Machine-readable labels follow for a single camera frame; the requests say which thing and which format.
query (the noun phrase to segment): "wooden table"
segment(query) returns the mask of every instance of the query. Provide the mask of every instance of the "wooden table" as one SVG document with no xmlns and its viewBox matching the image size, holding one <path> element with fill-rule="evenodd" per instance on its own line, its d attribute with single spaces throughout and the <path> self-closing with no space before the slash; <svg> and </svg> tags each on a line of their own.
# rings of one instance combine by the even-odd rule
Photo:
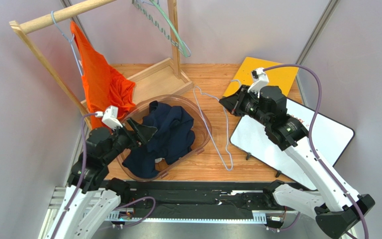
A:
<svg viewBox="0 0 382 239">
<path fill-rule="evenodd" d="M 125 77 L 142 71 L 149 67 L 147 64 L 122 64 L 116 65 L 116 69 Z M 221 97 L 228 86 L 230 80 L 233 79 L 240 64 L 184 64 L 182 70 L 189 76 L 195 86 L 211 95 Z M 192 90 L 182 95 L 195 103 Z M 294 82 L 289 98 L 301 102 L 301 96 L 298 91 L 296 82 Z M 222 105 L 215 99 L 207 96 L 197 95 L 201 109 L 209 118 L 213 128 L 213 139 L 216 142 L 225 162 L 228 166 L 229 156 L 225 151 L 226 145 L 226 119 L 222 110 Z M 231 136 L 236 127 L 239 118 L 228 114 L 229 118 L 229 134 Z M 193 155 L 178 166 L 169 171 L 169 175 L 163 180 L 175 181 L 229 181 L 229 182 L 249 182 L 264 181 L 271 182 L 276 179 L 290 182 L 291 180 L 281 175 L 275 178 L 276 170 L 262 163 L 261 161 L 250 158 L 245 160 L 246 153 L 239 150 L 233 145 L 229 145 L 229 151 L 232 154 L 234 168 L 232 171 L 226 171 L 220 160 L 213 143 L 209 143 L 204 147 L 204 152 L 199 155 Z M 115 160 L 109 165 L 110 173 L 107 179 L 113 177 L 119 179 L 130 179 L 122 170 L 118 162 Z"/>
</svg>

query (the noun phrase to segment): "dark blue clothing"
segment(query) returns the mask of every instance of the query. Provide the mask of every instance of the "dark blue clothing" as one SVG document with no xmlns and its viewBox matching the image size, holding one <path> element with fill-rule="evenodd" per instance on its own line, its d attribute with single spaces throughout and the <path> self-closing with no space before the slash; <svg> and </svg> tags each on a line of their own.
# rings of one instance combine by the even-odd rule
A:
<svg viewBox="0 0 382 239">
<path fill-rule="evenodd" d="M 195 140 L 191 130 L 194 119 L 181 106 L 153 101 L 149 110 L 142 124 L 156 127 L 157 132 L 146 145 L 132 150 L 122 163 L 140 178 L 157 176 L 155 159 L 164 158 L 170 165 L 189 153 Z"/>
</svg>

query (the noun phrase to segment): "wire hanger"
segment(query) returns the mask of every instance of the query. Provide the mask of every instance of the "wire hanger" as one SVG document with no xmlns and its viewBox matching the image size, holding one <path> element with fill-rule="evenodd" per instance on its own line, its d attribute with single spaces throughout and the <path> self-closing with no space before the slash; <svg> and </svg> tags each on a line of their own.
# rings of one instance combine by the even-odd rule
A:
<svg viewBox="0 0 382 239">
<path fill-rule="evenodd" d="M 222 163 L 223 163 L 223 166 L 225 166 L 225 169 L 227 171 L 232 171 L 232 169 L 234 168 L 234 162 L 232 161 L 232 154 L 228 150 L 228 145 L 229 145 L 229 138 L 228 138 L 228 134 L 229 134 L 229 127 L 228 127 L 229 126 L 229 120 L 228 120 L 228 114 L 226 113 L 226 109 L 225 109 L 225 107 L 223 107 L 223 112 L 225 113 L 225 117 L 226 117 L 226 146 L 225 146 L 225 150 L 229 154 L 229 159 L 231 160 L 231 167 L 230 168 L 228 168 L 228 166 L 226 166 L 225 160 L 223 160 L 223 157 L 222 157 L 221 153 L 219 152 L 219 149 L 217 148 L 216 143 L 214 142 L 213 136 L 210 133 L 210 129 L 207 126 L 207 122 L 204 119 L 204 115 L 203 115 L 203 112 L 201 110 L 200 104 L 198 103 L 197 95 L 195 94 L 195 90 L 196 89 L 200 90 L 200 94 L 202 96 L 209 96 L 209 97 L 212 97 L 212 98 L 216 99 L 217 101 L 219 101 L 219 98 L 216 97 L 216 96 L 212 96 L 212 95 L 209 95 L 207 93 L 204 93 L 199 86 L 194 86 L 194 88 L 192 90 L 192 92 L 194 93 L 195 102 L 197 102 L 198 109 L 200 110 L 201 118 L 203 119 L 204 125 L 206 126 L 206 129 L 207 129 L 207 132 L 208 132 L 208 134 L 210 136 L 210 139 L 213 142 L 214 148 L 216 149 L 217 154 L 220 157 L 220 160 L 222 160 Z"/>
<path fill-rule="evenodd" d="M 59 29 L 59 31 L 61 32 L 62 36 L 69 42 L 70 44 L 70 47 L 72 48 L 72 52 L 73 52 L 73 55 L 75 56 L 75 61 L 76 61 L 76 64 L 78 66 L 78 69 L 79 69 L 79 73 L 81 74 L 81 76 L 83 76 L 83 73 L 82 73 L 82 70 L 81 70 L 81 65 L 79 64 L 79 60 L 78 60 L 78 57 L 76 56 L 76 52 L 75 52 L 75 49 L 73 47 L 73 40 L 75 39 L 75 35 L 72 34 L 72 39 L 69 39 L 65 34 L 64 32 L 61 30 L 61 28 L 59 27 L 59 25 L 57 24 L 56 22 L 56 19 L 54 18 L 54 11 L 51 11 L 51 18 L 53 19 L 53 23 L 54 25 L 57 27 L 57 29 Z"/>
<path fill-rule="evenodd" d="M 152 4 L 151 2 L 147 2 L 147 1 L 143 1 L 143 0 L 141 0 L 141 3 L 142 3 L 142 4 L 146 3 L 146 4 L 148 4 L 148 5 L 154 6 L 154 4 Z M 160 0 L 157 0 L 157 5 L 160 6 Z"/>
</svg>

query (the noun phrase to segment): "wooden rod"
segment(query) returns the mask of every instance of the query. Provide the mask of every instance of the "wooden rod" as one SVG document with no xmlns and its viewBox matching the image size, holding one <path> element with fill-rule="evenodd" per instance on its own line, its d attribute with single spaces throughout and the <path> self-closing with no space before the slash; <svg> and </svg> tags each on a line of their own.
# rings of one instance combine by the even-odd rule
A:
<svg viewBox="0 0 382 239">
<path fill-rule="evenodd" d="M 173 26 L 175 27 L 176 31 L 179 34 L 178 30 L 178 13 L 176 8 L 177 2 L 176 0 L 168 0 L 168 9 L 169 9 L 169 20 L 172 22 Z M 174 42 L 178 42 L 178 39 L 176 38 L 174 32 L 171 29 L 171 38 Z M 172 45 L 172 59 L 174 62 L 174 74 L 176 78 L 181 78 L 181 55 L 179 53 L 179 49 Z"/>
<path fill-rule="evenodd" d="M 60 22 L 113 1 L 116 0 L 86 0 L 62 10 L 55 11 L 54 19 L 56 22 Z M 20 28 L 22 29 L 23 33 L 29 34 L 53 24 L 53 18 L 51 17 L 51 14 L 47 14 L 34 20 L 22 23 Z"/>
<path fill-rule="evenodd" d="M 88 109 L 81 104 L 78 98 L 73 94 L 72 90 L 66 85 L 62 78 L 57 73 L 56 69 L 50 64 L 50 62 L 45 58 L 39 48 L 32 42 L 32 40 L 22 31 L 22 28 L 16 21 L 11 21 L 10 26 L 17 36 L 22 39 L 27 47 L 32 51 L 35 57 L 41 62 L 41 64 L 47 69 L 51 76 L 56 80 L 57 84 L 62 88 L 66 95 L 72 100 L 72 102 L 79 108 L 79 111 L 82 115 L 88 114 Z M 88 127 L 91 129 L 91 122 L 89 119 L 86 119 Z"/>
</svg>

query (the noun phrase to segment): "wooden clothes rack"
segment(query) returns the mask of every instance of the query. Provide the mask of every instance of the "wooden clothes rack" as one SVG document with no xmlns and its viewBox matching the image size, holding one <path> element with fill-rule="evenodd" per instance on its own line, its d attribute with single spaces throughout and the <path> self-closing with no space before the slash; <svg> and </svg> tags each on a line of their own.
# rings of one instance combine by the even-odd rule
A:
<svg viewBox="0 0 382 239">
<path fill-rule="evenodd" d="M 54 12 L 54 19 L 56 22 L 72 18 L 81 13 L 95 9 L 97 7 L 106 5 L 115 0 L 87 0 L 70 7 L 64 8 Z M 177 14 L 177 0 L 168 0 L 169 19 L 178 30 L 178 14 Z M 42 54 L 40 49 L 35 43 L 27 36 L 29 33 L 41 30 L 54 24 L 51 14 L 27 21 L 19 24 L 17 21 L 10 23 L 13 31 L 19 36 L 20 39 L 32 51 L 35 57 L 51 74 L 57 84 L 62 88 L 66 95 L 72 102 L 79 108 L 82 115 L 88 114 L 86 101 L 79 101 L 73 94 L 72 90 L 66 85 L 65 81 L 60 77 L 54 67 L 50 64 L 48 59 Z M 171 29 L 171 38 L 174 42 L 177 41 L 175 34 Z M 136 83 L 133 102 L 135 104 L 150 99 L 159 95 L 180 95 L 193 87 L 192 81 L 181 70 L 180 53 L 176 46 L 172 45 L 172 58 L 167 58 L 153 66 L 131 76 L 128 80 Z M 91 129 L 90 119 L 86 119 L 87 126 Z"/>
</svg>

